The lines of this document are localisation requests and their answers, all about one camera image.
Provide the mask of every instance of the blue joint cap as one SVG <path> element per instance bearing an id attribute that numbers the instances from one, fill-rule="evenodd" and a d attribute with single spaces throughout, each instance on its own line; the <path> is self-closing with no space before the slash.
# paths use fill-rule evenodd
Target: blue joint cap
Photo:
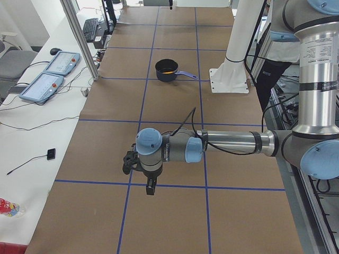
<path id="1" fill-rule="evenodd" d="M 270 36 L 272 41 L 277 42 L 296 42 L 299 41 L 297 37 L 293 33 L 286 33 L 286 32 L 275 32 L 270 31 Z"/>
<path id="2" fill-rule="evenodd" d="M 202 157 L 202 141 L 199 138 L 190 137 L 185 150 L 187 163 L 199 162 Z"/>
<path id="3" fill-rule="evenodd" d="M 160 148 L 162 142 L 160 132 L 153 128 L 146 128 L 139 131 L 136 137 L 136 149 L 141 155 L 151 155 Z"/>
<path id="4" fill-rule="evenodd" d="M 310 6 L 318 12 L 327 15 L 339 15 L 339 1 L 338 0 L 307 0 Z"/>
<path id="5" fill-rule="evenodd" d="M 302 157 L 300 169 L 322 180 L 339 176 L 339 140 L 326 140 L 312 146 Z"/>

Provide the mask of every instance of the bottle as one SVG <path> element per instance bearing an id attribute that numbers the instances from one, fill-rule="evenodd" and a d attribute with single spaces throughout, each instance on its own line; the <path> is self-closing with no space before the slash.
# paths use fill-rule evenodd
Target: bottle
<path id="1" fill-rule="evenodd" d="M 0 214 L 8 217 L 21 217 L 23 216 L 25 209 L 20 207 L 19 204 L 11 203 L 3 198 L 0 198 Z"/>

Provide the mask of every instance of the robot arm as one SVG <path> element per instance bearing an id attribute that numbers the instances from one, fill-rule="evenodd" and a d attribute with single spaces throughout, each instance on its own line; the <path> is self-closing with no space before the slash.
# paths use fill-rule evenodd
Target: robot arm
<path id="1" fill-rule="evenodd" d="M 282 156 L 318 179 L 339 176 L 339 128 L 335 125 L 339 2 L 275 1 L 272 30 L 282 41 L 294 33 L 301 43 L 298 125 L 292 131 L 264 133 L 193 128 L 193 131 L 178 129 L 161 135 L 154 129 L 141 130 L 132 151 L 124 157 L 123 171 L 125 174 L 142 171 L 147 177 L 148 195 L 155 193 L 163 162 L 199 162 L 202 153 L 210 150 L 235 155 Z"/>

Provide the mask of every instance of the white table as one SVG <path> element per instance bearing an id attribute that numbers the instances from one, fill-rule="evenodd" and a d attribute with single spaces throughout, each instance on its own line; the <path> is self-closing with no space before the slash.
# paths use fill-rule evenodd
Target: white table
<path id="1" fill-rule="evenodd" d="M 78 13 L 81 27 L 86 19 L 96 15 L 95 10 L 81 10 Z M 95 55 L 97 50 L 93 44 L 89 43 L 88 46 L 92 55 Z M 81 53 L 66 18 L 33 62 L 51 60 L 53 57 L 49 53 L 51 48 Z M 30 67 L 19 82 L 33 81 L 45 66 L 46 64 L 41 64 Z M 65 78 L 64 85 L 85 66 L 86 63 L 82 58 L 72 73 Z M 86 101 L 80 89 L 88 87 L 88 81 L 92 83 L 90 72 L 85 69 L 72 83 L 72 89 L 67 93 L 55 95 L 43 106 L 31 104 L 0 111 L 0 122 L 29 129 L 52 120 L 78 116 Z M 8 104 L 14 97 L 15 95 L 9 95 L 4 104 Z M 0 106 L 0 110 L 24 104 L 27 102 L 17 97 L 9 106 Z M 0 242 L 29 244 L 76 124 L 77 119 L 64 120 L 32 131 L 15 130 L 0 124 L 0 197 L 26 208 L 26 213 L 20 218 L 0 215 Z M 56 148 L 54 160 L 47 161 L 46 157 L 39 158 L 6 175 L 29 159 L 46 155 L 47 150 L 51 148 Z"/>

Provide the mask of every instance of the chair seat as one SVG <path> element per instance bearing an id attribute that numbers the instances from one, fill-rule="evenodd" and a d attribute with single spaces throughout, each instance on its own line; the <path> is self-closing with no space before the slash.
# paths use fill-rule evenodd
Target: chair seat
<path id="1" fill-rule="evenodd" d="M 0 79 L 18 79 L 38 53 L 11 50 L 0 58 Z"/>

